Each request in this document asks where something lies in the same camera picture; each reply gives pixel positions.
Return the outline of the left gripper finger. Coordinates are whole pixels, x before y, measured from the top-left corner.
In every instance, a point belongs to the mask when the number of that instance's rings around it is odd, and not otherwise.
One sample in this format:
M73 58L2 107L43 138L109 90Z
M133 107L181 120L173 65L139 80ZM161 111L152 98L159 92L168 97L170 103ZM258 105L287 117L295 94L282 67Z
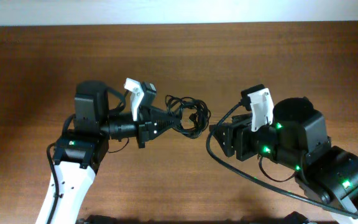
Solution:
M165 110L162 110L160 108L157 108L157 107L154 107L154 106L151 106L149 108L149 115L150 115L150 119L151 120L159 120L159 119L162 119L162 120L179 120L179 116L177 116L176 114L173 114L169 111L165 111Z
M174 128L180 124L179 119L169 119L169 120L157 120L152 123L152 134L153 137L157 137L163 134L165 131Z

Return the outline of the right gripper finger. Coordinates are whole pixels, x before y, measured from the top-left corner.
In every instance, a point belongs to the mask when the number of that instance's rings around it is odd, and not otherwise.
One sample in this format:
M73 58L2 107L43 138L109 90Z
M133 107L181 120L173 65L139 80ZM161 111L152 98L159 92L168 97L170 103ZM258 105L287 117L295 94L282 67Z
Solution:
M223 123L221 125L213 124L209 126L209 131L215 130L213 137L219 143L225 156L233 156L235 153L234 139L235 127L232 123Z
M237 123L249 124L251 122L252 122L252 113L239 114L231 117L232 124L237 124Z

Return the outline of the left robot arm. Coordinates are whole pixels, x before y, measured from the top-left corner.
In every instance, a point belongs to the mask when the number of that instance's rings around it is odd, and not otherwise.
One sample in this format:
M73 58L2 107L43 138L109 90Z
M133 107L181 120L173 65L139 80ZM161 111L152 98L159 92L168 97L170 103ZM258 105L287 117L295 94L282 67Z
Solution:
M109 141L135 138L139 148L180 124L180 117L152 106L153 84L127 78L126 96L104 82L76 87L75 112L47 147L51 178L37 223L75 223L81 205L109 153Z

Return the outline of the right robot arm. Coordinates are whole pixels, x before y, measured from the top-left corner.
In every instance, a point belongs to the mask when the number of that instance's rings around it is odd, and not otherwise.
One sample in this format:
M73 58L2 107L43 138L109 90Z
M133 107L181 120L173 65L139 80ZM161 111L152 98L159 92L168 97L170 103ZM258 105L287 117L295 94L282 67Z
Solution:
M293 171L303 195L268 184L219 158L215 139L226 157L239 161L268 159ZM269 101L241 100L215 125L206 140L208 154L233 173L278 194L329 212L338 223L358 223L358 156L334 146L323 114L306 97Z

